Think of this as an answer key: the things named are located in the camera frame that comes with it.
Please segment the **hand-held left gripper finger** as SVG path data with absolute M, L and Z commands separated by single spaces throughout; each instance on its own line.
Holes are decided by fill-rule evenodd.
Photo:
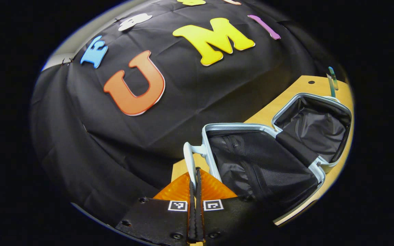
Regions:
M 204 245 L 268 245 L 277 234 L 273 212 L 251 196 L 238 196 L 197 169 L 196 233 Z
M 193 187 L 189 173 L 182 174 L 153 198 L 138 198 L 115 228 L 149 245 L 189 245 L 195 236 Z

